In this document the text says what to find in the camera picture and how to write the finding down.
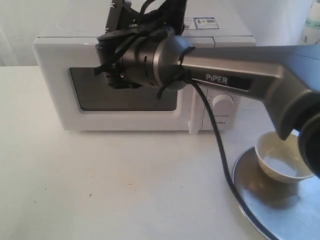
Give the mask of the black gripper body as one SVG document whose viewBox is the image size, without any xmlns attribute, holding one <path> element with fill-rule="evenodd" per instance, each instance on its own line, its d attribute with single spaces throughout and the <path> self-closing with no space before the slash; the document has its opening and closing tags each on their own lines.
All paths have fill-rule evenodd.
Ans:
<svg viewBox="0 0 320 240">
<path fill-rule="evenodd" d="M 157 9 L 146 12 L 152 3 L 152 0 L 146 0 L 140 11 L 137 11 L 131 8 L 130 0 L 125 0 L 117 30 L 97 37 L 97 49 L 114 50 L 130 37 L 155 36 L 157 32 L 164 30 L 170 35 L 182 35 L 185 29 L 184 17 L 187 2 L 185 0 L 166 0 Z"/>
</svg>

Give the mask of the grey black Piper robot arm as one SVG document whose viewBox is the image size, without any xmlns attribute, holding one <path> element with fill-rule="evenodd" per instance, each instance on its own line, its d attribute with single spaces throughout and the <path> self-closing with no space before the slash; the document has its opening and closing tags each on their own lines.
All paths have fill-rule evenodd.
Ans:
<svg viewBox="0 0 320 240">
<path fill-rule="evenodd" d="M 320 46 L 196 48 L 182 36 L 185 0 L 166 0 L 146 12 L 131 2 L 111 3 L 105 33 L 98 37 L 100 66 L 113 89 L 143 86 L 178 91 L 205 86 L 261 101 L 278 137 L 299 131 L 306 166 L 320 174 Z"/>
</svg>

